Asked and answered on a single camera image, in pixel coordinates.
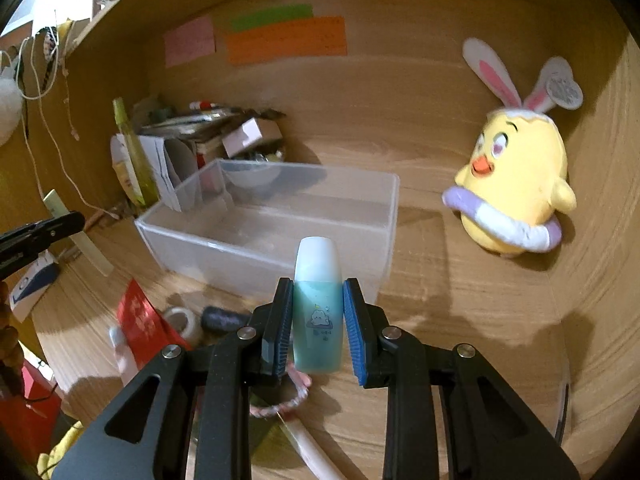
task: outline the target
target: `plush toy eye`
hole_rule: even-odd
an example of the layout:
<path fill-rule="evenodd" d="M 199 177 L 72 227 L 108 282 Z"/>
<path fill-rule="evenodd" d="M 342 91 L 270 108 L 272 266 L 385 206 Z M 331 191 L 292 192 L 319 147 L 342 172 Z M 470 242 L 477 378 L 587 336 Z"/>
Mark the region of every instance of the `plush toy eye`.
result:
<path fill-rule="evenodd" d="M 505 150 L 508 143 L 509 137 L 507 137 L 507 134 L 497 134 L 494 137 L 494 145 L 491 147 L 491 154 L 494 158 L 498 158 L 502 155 L 502 152 Z"/>
<path fill-rule="evenodd" d="M 484 133 L 480 134 L 478 140 L 476 140 L 476 147 L 474 151 L 477 153 L 484 148 Z"/>

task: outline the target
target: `pink inner ear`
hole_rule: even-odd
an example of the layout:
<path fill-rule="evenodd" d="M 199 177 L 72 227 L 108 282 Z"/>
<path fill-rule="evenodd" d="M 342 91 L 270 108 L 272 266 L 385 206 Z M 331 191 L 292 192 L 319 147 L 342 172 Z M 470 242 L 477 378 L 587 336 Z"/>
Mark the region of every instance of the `pink inner ear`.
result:
<path fill-rule="evenodd" d="M 509 90 L 504 81 L 500 79 L 500 76 L 495 73 L 495 70 L 486 61 L 480 61 L 479 67 L 481 74 L 493 87 L 494 92 L 497 93 L 498 97 L 502 99 L 502 102 L 505 105 L 510 105 L 512 107 L 520 106 L 520 102 L 516 99 L 516 96 L 513 95 L 513 92 Z"/>
<path fill-rule="evenodd" d="M 546 97 L 546 89 L 542 87 L 535 94 L 530 95 L 526 101 L 524 101 L 524 107 L 527 110 L 535 110 L 538 108 L 545 100 Z"/>

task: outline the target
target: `red envelope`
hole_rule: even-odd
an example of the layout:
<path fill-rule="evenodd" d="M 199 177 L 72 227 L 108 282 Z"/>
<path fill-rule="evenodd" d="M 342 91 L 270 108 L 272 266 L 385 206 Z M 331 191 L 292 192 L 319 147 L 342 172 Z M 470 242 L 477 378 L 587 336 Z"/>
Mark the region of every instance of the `red envelope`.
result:
<path fill-rule="evenodd" d="M 136 280 L 131 280 L 118 306 L 118 322 L 140 370 L 169 344 L 191 346 L 160 316 Z"/>

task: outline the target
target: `orange beak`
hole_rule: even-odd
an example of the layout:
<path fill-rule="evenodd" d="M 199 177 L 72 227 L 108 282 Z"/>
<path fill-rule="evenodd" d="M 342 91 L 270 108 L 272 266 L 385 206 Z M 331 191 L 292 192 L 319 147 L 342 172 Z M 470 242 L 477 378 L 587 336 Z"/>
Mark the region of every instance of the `orange beak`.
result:
<path fill-rule="evenodd" d="M 471 173 L 475 176 L 487 176 L 494 170 L 494 165 L 489 162 L 486 155 L 480 155 L 471 163 Z"/>

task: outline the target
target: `tape roll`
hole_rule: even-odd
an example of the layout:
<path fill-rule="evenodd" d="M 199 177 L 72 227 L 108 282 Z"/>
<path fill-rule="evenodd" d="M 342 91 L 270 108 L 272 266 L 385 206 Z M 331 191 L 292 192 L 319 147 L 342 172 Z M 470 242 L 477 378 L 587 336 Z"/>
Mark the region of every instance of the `tape roll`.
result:
<path fill-rule="evenodd" d="M 162 313 L 162 317 L 192 348 L 200 344 L 200 316 L 193 310 L 183 306 L 172 306 Z"/>

